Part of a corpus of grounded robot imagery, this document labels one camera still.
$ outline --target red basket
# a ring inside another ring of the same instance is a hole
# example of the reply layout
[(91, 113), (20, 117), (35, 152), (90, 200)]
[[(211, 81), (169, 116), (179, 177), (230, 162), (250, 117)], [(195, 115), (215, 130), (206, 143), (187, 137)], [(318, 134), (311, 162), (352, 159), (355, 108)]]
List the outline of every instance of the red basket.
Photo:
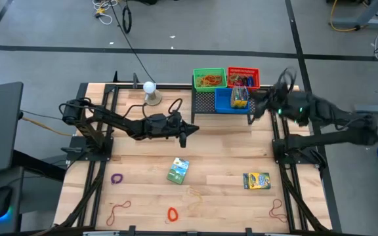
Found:
[(234, 84), (230, 81), (231, 75), (242, 75), (246, 77), (253, 77), (253, 87), (246, 87), (249, 92), (259, 89), (261, 86), (260, 84), (260, 76), (259, 76), (259, 69), (256, 68), (238, 68), (238, 67), (229, 67), (227, 73), (227, 82), (228, 88), (233, 88)]

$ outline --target blue light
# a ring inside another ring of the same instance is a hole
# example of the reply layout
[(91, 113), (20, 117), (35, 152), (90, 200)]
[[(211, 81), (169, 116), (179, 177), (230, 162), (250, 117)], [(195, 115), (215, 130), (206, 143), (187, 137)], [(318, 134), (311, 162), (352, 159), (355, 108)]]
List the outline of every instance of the blue light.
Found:
[(12, 207), (10, 206), (10, 208), (8, 208), (7, 213), (5, 213), (5, 215), (3, 215), (3, 216), (0, 217), (0, 222), (4, 222), (4, 221), (7, 221), (7, 220), (10, 220), (10, 218), (11, 218), (11, 211), (12, 211)]

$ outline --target purple rubber band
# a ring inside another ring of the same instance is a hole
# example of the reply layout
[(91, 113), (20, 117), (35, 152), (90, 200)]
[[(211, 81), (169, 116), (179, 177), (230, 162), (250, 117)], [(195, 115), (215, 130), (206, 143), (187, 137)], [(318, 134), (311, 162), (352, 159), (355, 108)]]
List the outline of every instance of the purple rubber band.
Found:
[[(115, 177), (116, 176), (119, 176), (120, 179), (115, 181)], [(112, 181), (112, 184), (119, 184), (120, 182), (122, 182), (122, 179), (123, 179), (123, 175), (122, 174), (114, 174), (112, 175), (112, 177), (110, 177), (110, 181)]]

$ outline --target computer mouse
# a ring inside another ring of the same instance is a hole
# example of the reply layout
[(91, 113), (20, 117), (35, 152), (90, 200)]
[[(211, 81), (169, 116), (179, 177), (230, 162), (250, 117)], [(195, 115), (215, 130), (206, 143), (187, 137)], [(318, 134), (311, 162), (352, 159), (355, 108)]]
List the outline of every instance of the computer mouse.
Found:
[(0, 217), (5, 215), (10, 207), (12, 188), (10, 186), (0, 187)]

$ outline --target white cable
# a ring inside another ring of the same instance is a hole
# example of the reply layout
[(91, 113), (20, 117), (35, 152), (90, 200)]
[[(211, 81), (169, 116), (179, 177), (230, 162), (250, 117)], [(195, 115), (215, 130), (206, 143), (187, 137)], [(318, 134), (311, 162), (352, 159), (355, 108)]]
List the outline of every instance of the white cable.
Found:
[[(93, 7), (95, 10), (98, 10), (100, 7), (103, 8), (104, 10), (107, 10), (110, 8), (110, 2), (109, 1), (103, 1), (103, 0), (96, 0), (98, 3), (95, 2), (95, 0), (92, 0), (93, 2)], [(112, 0), (112, 6), (117, 5), (117, 0)]]
[(374, 46), (374, 56), (376, 59), (378, 59), (378, 52), (376, 52), (377, 50), (377, 40), (378, 40), (378, 34), (376, 36), (376, 38), (374, 39), (374, 44), (372, 43), (372, 46)]
[[(108, 10), (110, 8), (110, 0), (92, 0), (93, 2), (93, 8), (95, 10), (99, 10), (99, 9), (103, 9), (104, 12), (106, 12), (106, 10)], [(118, 3), (118, 0), (112, 0), (112, 6), (116, 6)], [(99, 17), (98, 17), (98, 20), (100, 20), (100, 22), (102, 22), (102, 24), (104, 25), (110, 25), (112, 22), (113, 22), (113, 18), (111, 16), (109, 16), (108, 14), (104, 14), (104, 13), (99, 13)], [(105, 16), (105, 17), (108, 17), (110, 19), (109, 22), (105, 22), (102, 20), (102, 17)]]
[[(106, 16), (108, 18), (110, 18), (110, 22), (109, 23), (105, 23), (103, 20), (102, 20), (102, 16)], [(100, 13), (100, 16), (98, 17), (98, 19), (100, 20), (100, 22), (102, 22), (104, 25), (110, 25), (112, 22), (113, 22), (113, 19), (111, 16), (109, 16), (108, 14), (103, 14), (103, 13)]]

